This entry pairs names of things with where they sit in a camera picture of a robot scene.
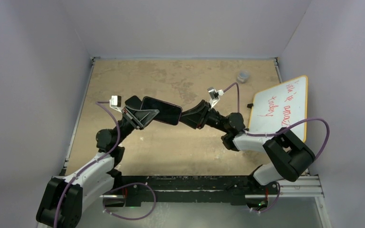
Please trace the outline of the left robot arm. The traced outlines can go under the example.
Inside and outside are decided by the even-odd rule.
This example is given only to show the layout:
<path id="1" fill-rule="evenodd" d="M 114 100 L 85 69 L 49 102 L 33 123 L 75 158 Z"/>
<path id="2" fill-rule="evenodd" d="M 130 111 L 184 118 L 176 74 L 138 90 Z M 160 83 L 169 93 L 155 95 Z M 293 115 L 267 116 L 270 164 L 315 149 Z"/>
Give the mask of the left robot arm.
<path id="1" fill-rule="evenodd" d="M 140 185 L 138 182 L 126 184 L 122 173 L 115 169 L 125 151 L 119 144 L 133 130 L 144 129 L 159 110 L 125 106 L 119 111 L 123 117 L 115 120 L 116 127 L 96 134 L 98 153 L 76 172 L 48 182 L 36 214 L 37 222 L 53 228 L 74 228 L 84 210 L 103 193 L 121 191 L 126 196 L 129 187 Z"/>

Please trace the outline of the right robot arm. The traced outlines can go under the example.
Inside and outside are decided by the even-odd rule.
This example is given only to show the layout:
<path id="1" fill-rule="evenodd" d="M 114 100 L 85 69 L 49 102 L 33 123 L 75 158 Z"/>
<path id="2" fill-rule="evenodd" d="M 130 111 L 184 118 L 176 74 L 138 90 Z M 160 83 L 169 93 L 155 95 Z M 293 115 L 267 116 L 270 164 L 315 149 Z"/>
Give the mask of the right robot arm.
<path id="1" fill-rule="evenodd" d="M 316 160 L 315 153 L 290 129 L 283 127 L 276 133 L 267 134 L 249 133 L 242 114 L 223 116 L 205 100 L 182 112 L 180 122 L 193 129 L 207 125 L 224 132 L 221 140 L 228 150 L 265 152 L 270 163 L 257 167 L 249 175 L 248 188 L 253 193 L 260 193 L 266 185 L 278 180 L 295 182 Z"/>

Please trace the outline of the purple phone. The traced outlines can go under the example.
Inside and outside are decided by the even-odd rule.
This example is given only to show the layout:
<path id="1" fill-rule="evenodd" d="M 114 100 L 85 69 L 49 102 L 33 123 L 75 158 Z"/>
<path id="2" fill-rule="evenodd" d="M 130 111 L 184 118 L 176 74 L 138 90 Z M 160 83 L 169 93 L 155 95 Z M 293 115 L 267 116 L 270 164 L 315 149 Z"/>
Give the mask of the purple phone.
<path id="1" fill-rule="evenodd" d="M 154 120 L 169 125 L 177 125 L 183 112 L 182 108 L 178 105 L 145 96 L 142 100 L 141 110 L 149 109 L 156 109 L 159 111 Z"/>

